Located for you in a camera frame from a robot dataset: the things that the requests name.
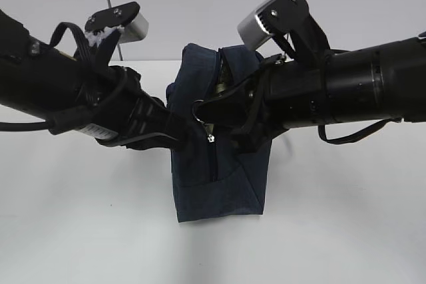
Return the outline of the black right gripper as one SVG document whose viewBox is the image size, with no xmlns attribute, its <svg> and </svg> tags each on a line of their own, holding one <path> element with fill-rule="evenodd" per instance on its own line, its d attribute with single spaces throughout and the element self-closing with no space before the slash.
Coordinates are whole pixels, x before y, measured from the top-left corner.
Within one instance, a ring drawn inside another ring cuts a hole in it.
<svg viewBox="0 0 426 284">
<path fill-rule="evenodd" d="M 238 153 L 257 152 L 291 128 L 316 126 L 325 120 L 320 70 L 282 55 L 255 54 L 229 64 L 233 86 L 192 103 L 193 117 L 203 124 L 231 124 Z"/>
</svg>

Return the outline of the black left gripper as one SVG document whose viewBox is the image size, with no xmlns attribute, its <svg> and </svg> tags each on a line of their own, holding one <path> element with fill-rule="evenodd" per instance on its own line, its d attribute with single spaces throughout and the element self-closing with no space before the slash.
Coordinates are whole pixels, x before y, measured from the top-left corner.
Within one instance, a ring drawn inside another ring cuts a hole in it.
<svg viewBox="0 0 426 284">
<path fill-rule="evenodd" d="M 78 131 L 101 146 L 133 150 L 179 150 L 188 136 L 185 119 L 165 107 L 159 98 L 146 95 L 140 75 L 133 69 L 112 66 L 112 79 L 101 78 L 92 102 L 51 115 L 53 135 Z"/>
</svg>

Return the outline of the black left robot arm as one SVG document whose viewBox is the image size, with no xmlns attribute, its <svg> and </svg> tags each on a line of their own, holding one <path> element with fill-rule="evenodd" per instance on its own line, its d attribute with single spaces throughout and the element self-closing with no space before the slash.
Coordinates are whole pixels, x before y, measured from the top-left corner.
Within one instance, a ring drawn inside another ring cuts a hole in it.
<svg viewBox="0 0 426 284">
<path fill-rule="evenodd" d="M 106 147 L 182 149 L 185 119 L 143 91 L 135 70 L 110 65 L 119 37 L 113 31 L 92 48 L 77 25 L 62 22 L 44 43 L 2 14 L 1 104 L 37 121 L 2 122 L 1 130 L 77 131 Z"/>
</svg>

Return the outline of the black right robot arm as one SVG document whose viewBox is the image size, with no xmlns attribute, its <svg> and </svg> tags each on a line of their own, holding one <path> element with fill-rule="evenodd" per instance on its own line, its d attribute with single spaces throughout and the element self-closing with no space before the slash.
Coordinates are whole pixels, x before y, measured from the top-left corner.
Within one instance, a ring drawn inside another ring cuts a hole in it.
<svg viewBox="0 0 426 284">
<path fill-rule="evenodd" d="M 350 144 L 390 122 L 425 121 L 425 41 L 356 51 L 326 50 L 313 66 L 272 56 L 224 92 L 198 102 L 195 117 L 225 129 L 241 153 L 294 128 Z"/>
</svg>

